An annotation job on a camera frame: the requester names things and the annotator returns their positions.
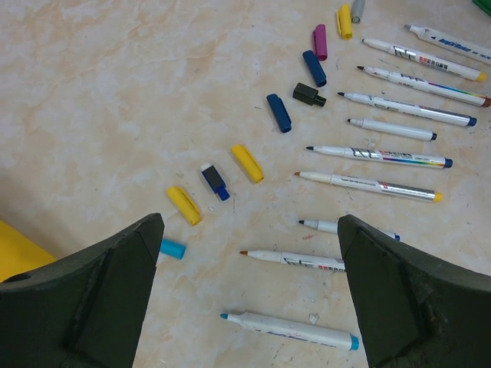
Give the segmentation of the blue eraser-cap white marker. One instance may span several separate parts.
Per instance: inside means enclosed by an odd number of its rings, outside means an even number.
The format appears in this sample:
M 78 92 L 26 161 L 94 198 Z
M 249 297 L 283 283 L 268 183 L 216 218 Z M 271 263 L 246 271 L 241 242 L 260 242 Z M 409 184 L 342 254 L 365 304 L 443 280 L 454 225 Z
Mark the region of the blue eraser-cap white marker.
M 329 232 L 332 234 L 338 233 L 338 222 L 330 222 L 325 220 L 298 220 L 300 225 L 312 228 L 314 230 L 318 230 L 320 232 Z M 394 238 L 395 240 L 400 241 L 400 236 L 395 232 L 386 232 L 378 229 L 380 232 L 383 232 L 385 235 Z

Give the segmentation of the navy marker cap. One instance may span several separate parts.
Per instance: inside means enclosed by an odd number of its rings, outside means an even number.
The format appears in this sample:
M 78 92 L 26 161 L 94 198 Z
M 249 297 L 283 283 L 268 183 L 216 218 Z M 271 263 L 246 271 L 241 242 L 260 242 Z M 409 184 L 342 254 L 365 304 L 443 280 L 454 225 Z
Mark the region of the navy marker cap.
M 327 83 L 326 74 L 320 64 L 318 57 L 313 51 L 308 50 L 302 53 L 302 57 L 317 87 L 323 87 Z

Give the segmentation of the light blue marker cap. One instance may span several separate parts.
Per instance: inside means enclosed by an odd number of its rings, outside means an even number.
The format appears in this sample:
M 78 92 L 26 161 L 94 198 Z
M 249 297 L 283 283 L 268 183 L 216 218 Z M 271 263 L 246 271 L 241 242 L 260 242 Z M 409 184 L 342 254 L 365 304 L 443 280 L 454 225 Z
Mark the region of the light blue marker cap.
M 163 238 L 160 244 L 160 252 L 172 258 L 181 260 L 186 252 L 186 246 L 179 242 Z

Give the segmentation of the yellow capped clear pen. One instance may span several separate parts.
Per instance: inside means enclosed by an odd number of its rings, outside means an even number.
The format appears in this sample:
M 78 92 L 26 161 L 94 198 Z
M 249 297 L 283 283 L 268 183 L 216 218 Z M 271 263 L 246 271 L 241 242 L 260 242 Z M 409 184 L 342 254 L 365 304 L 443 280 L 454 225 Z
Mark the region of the yellow capped clear pen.
M 393 195 L 428 202 L 441 202 L 443 199 L 443 194 L 438 191 L 412 186 L 403 186 L 391 182 L 306 171 L 295 172 L 294 175 L 314 182 L 321 182 L 350 189 L 359 189 L 366 192 L 376 192 L 389 196 Z

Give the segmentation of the yellow slim marker cap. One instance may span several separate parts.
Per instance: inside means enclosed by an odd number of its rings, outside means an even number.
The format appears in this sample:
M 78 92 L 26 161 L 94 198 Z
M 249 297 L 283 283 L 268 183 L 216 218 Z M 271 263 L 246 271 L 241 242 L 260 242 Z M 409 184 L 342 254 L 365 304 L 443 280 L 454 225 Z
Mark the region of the yellow slim marker cap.
M 337 11 L 338 33 L 344 40 L 353 36 L 351 23 L 351 8 L 349 4 L 343 4 Z

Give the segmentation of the navy capped white marker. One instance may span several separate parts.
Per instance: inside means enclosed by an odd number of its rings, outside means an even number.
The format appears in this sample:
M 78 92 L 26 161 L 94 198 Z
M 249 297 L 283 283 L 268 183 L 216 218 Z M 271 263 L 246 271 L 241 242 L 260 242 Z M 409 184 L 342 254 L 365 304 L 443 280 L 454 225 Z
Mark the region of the navy capped white marker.
M 477 119 L 475 117 L 446 110 L 439 110 L 432 107 L 404 103 L 366 94 L 337 92 L 337 95 L 353 102 L 366 104 L 383 110 L 405 113 L 411 116 L 435 120 L 441 123 L 449 123 L 460 127 L 474 127 L 477 123 Z

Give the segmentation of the black eraser-cap white marker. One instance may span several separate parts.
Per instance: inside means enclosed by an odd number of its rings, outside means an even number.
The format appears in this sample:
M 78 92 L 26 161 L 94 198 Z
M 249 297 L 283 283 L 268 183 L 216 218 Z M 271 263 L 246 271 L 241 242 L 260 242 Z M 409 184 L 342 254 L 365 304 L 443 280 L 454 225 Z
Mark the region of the black eraser-cap white marker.
M 422 130 L 409 126 L 402 126 L 399 124 L 385 123 L 376 120 L 367 119 L 347 119 L 347 122 L 356 127 L 360 127 L 366 130 L 373 130 L 380 133 L 389 133 L 396 136 L 402 136 L 415 140 L 422 140 L 425 142 L 431 142 L 437 139 L 437 134 L 431 130 Z

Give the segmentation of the magenta marker cap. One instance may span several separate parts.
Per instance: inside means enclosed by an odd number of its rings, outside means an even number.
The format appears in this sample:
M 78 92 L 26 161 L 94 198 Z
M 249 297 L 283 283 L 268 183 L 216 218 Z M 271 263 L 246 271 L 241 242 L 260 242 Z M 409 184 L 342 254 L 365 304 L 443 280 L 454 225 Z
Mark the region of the magenta marker cap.
M 313 52 L 319 61 L 328 58 L 328 43 L 325 24 L 318 24 L 312 32 Z

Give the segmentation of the magenta capped white marker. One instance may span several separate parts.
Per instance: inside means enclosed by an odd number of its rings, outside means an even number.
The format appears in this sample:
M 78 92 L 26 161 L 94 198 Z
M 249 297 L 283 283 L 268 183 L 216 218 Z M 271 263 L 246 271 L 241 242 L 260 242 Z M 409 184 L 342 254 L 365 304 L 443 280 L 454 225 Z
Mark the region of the magenta capped white marker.
M 387 71 L 378 67 L 357 66 L 357 69 L 371 75 L 372 77 L 378 77 L 393 84 L 409 87 L 414 90 L 449 98 L 451 100 L 457 100 L 459 102 L 477 107 L 490 107 L 490 98 L 484 94 L 477 94 L 474 92 L 461 90 L 456 87 L 438 84 L 436 82 L 395 71 Z

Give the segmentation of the dark blue marker cap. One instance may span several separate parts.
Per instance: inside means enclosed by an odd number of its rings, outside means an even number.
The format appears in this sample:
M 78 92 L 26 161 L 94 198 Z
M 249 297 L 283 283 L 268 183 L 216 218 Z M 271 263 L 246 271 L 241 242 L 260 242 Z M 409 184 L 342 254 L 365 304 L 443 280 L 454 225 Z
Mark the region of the dark blue marker cap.
M 292 120 L 282 99 L 277 94 L 269 94 L 266 100 L 271 108 L 273 116 L 282 133 L 287 133 L 292 129 Z

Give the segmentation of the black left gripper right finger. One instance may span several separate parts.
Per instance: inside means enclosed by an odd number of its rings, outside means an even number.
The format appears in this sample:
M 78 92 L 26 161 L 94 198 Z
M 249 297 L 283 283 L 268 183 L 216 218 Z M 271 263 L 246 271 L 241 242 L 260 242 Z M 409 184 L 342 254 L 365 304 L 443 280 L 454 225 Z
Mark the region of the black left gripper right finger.
M 353 215 L 338 240 L 370 367 L 488 367 L 490 277 Z

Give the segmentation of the yellow clear-pen cap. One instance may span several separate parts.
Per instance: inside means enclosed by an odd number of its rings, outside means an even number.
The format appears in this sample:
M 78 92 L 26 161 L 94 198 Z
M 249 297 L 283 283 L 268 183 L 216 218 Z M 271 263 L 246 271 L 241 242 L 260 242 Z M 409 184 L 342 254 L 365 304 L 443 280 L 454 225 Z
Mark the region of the yellow clear-pen cap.
M 236 144 L 231 148 L 236 161 L 244 169 L 248 177 L 254 182 L 259 183 L 264 179 L 262 167 L 256 161 L 248 148 L 242 144 Z

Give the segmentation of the dark blue capped marker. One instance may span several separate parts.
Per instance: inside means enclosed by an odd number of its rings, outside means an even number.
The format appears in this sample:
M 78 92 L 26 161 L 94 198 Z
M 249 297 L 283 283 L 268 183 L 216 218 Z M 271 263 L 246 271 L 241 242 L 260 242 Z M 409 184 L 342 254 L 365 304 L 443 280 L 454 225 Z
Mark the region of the dark blue capped marker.
M 414 153 L 339 146 L 307 146 L 306 149 L 326 156 L 336 156 L 371 162 L 421 166 L 432 169 L 449 169 L 453 166 L 452 159 L 441 156 L 425 156 Z

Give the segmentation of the black eraser cap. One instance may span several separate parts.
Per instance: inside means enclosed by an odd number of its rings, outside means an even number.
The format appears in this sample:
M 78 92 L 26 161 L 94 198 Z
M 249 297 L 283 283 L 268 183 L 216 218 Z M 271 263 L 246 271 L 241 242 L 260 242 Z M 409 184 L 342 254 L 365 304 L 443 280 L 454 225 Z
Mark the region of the black eraser cap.
M 297 83 L 293 90 L 292 97 L 309 106 L 323 107 L 326 104 L 326 99 L 319 95 L 318 90 L 309 87 L 303 83 Z

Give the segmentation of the orange capped white marker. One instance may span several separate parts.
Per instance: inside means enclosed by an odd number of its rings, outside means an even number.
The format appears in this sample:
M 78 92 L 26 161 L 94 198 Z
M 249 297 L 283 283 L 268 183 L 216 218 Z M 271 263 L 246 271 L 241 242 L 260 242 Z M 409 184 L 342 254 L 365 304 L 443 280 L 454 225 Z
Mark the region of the orange capped white marker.
M 404 28 L 414 33 L 422 41 L 490 65 L 490 49 L 488 48 L 420 25 L 405 25 Z

